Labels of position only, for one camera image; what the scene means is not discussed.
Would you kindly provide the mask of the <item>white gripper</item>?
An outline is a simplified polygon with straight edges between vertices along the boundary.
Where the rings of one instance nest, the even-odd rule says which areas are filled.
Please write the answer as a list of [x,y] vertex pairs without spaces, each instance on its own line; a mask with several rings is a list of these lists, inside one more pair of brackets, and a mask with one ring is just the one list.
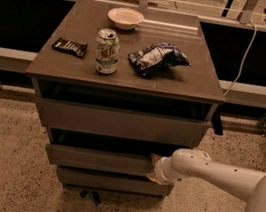
[[152,153],[150,157],[154,165],[154,175],[146,174],[148,180],[160,185],[173,185],[183,179],[183,176],[174,169],[170,158],[162,158],[156,153]]

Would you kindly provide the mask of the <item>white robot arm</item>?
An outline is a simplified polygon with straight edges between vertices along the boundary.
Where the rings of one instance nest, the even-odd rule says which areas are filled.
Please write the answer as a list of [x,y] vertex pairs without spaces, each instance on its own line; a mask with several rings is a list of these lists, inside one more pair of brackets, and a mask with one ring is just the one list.
[[169,157],[151,156],[149,180],[173,185],[187,177],[203,179],[226,193],[243,200],[244,212],[266,212],[266,173],[211,160],[205,151],[177,149]]

